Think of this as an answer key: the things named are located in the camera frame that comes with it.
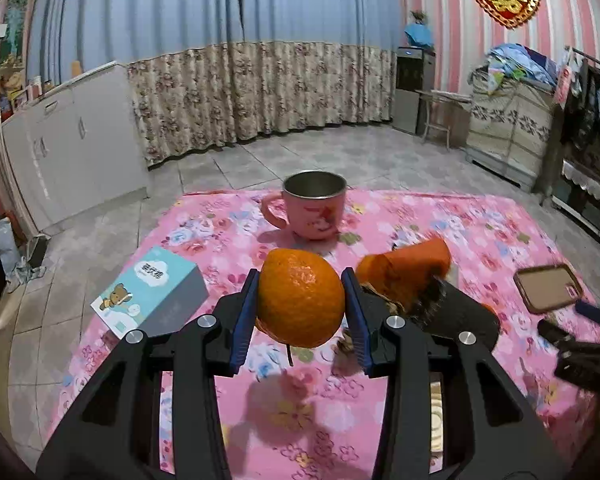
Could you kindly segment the orange mandarin fruit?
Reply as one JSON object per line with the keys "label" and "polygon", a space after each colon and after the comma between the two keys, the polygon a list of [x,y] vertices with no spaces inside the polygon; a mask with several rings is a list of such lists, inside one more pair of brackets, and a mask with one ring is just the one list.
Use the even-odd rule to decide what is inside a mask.
{"label": "orange mandarin fruit", "polygon": [[280,344],[316,348],[337,333],[344,315],[340,277],[321,256],[276,248],[266,256],[257,292],[257,326]]}

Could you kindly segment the white cabinet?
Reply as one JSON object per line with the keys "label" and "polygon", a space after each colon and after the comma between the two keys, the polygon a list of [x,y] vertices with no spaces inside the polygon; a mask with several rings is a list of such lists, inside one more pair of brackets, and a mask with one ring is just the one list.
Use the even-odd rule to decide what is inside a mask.
{"label": "white cabinet", "polygon": [[131,96],[126,67],[110,62],[53,88],[1,126],[35,229],[149,191]]}

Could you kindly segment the brown phone case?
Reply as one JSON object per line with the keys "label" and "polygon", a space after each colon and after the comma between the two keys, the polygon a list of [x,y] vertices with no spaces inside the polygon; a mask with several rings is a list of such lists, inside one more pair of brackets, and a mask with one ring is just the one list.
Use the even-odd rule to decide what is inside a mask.
{"label": "brown phone case", "polygon": [[584,294],[567,263],[519,269],[514,283],[528,311],[537,315],[572,306]]}

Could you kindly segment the floral beige curtain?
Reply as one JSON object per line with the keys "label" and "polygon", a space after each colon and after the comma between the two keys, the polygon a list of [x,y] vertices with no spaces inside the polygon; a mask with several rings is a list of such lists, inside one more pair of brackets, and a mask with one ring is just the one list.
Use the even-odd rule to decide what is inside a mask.
{"label": "floral beige curtain", "polygon": [[259,134],[391,116],[396,54],[313,41],[229,42],[126,68],[147,165]]}

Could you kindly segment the pile of blue bedding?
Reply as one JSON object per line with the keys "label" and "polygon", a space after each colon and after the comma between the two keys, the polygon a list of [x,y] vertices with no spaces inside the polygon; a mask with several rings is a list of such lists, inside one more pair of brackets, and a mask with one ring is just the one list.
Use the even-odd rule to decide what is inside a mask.
{"label": "pile of blue bedding", "polygon": [[521,44],[499,44],[486,52],[481,68],[485,68],[495,87],[505,77],[526,78],[555,88],[557,65],[551,59]]}

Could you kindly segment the pink floral tablecloth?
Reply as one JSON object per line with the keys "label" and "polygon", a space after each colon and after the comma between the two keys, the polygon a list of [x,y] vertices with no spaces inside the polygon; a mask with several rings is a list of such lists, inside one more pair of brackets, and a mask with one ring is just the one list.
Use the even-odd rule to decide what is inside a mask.
{"label": "pink floral tablecloth", "polygon": [[[600,327],[577,314],[574,304],[541,315],[524,305],[514,283],[517,270],[570,266],[527,211],[500,196],[350,190],[338,233],[328,240],[306,240],[265,220],[265,196],[234,191],[181,197],[125,271],[155,246],[196,263],[209,297],[189,323],[212,313],[222,297],[240,292],[251,270],[260,276],[273,249],[313,252],[341,281],[342,272],[355,273],[367,255],[442,238],[452,258],[442,280],[498,316],[500,336],[492,356],[535,410],[570,471],[592,430],[597,401],[554,375],[558,351],[539,335],[538,323],[547,320],[577,341],[599,344]],[[339,353],[343,323],[344,315],[329,341],[308,349],[280,344],[261,332],[256,313],[245,363],[235,376],[214,380],[227,479],[375,479],[388,380],[367,377],[355,358]],[[57,426],[122,339],[95,314],[71,361]],[[160,467],[169,474],[175,470],[171,390],[172,375],[164,373]]]}

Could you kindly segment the cloth covered chest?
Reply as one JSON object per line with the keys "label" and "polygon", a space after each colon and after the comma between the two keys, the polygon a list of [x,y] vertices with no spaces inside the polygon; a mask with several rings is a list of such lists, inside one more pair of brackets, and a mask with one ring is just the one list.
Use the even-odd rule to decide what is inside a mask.
{"label": "cloth covered chest", "polygon": [[484,68],[474,70],[469,81],[468,162],[532,191],[552,130],[552,88],[526,77],[504,77],[491,91]]}

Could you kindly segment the water dispenser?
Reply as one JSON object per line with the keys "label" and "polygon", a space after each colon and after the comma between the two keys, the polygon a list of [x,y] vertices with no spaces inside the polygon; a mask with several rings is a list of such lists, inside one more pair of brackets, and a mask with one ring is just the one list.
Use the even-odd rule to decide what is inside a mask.
{"label": "water dispenser", "polygon": [[396,49],[396,90],[392,103],[392,124],[400,131],[424,133],[426,104],[423,91],[434,88],[436,54],[416,47]]}

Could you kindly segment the clothes rack with clothes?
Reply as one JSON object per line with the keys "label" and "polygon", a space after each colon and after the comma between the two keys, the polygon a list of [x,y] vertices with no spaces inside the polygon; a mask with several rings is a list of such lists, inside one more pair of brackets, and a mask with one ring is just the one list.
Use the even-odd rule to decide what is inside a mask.
{"label": "clothes rack with clothes", "polygon": [[558,64],[550,132],[533,189],[548,195],[569,164],[586,190],[600,187],[600,60],[574,47]]}

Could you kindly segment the blue tissue box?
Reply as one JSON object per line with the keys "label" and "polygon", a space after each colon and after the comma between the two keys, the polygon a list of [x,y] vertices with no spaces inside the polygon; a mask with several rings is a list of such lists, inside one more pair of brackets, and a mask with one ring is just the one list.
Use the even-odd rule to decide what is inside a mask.
{"label": "blue tissue box", "polygon": [[155,246],[119,274],[91,308],[120,339],[132,330],[153,337],[180,330],[208,297],[196,263]]}

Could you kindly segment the pink metal mug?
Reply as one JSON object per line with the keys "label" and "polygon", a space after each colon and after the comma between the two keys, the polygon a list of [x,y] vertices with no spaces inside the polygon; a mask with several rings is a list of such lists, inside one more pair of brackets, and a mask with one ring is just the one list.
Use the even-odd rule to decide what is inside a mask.
{"label": "pink metal mug", "polygon": [[306,170],[293,174],[282,189],[261,200],[261,214],[277,229],[306,240],[328,240],[340,227],[348,184],[340,174]]}

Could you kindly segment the low tv shelf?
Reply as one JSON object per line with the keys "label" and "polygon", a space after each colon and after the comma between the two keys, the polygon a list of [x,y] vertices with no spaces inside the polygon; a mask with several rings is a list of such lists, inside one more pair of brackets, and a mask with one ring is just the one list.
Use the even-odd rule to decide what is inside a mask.
{"label": "low tv shelf", "polygon": [[552,204],[600,240],[600,180],[590,172],[565,159],[554,184]]}

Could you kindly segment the small folding table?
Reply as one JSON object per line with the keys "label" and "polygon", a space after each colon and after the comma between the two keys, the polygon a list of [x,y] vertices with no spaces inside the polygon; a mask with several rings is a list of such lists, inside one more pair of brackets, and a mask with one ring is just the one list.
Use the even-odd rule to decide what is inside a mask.
{"label": "small folding table", "polygon": [[462,110],[469,113],[472,97],[469,94],[436,89],[417,90],[417,93],[425,107],[422,142],[426,143],[431,133],[441,132],[444,136],[445,148],[449,151],[456,112]]}

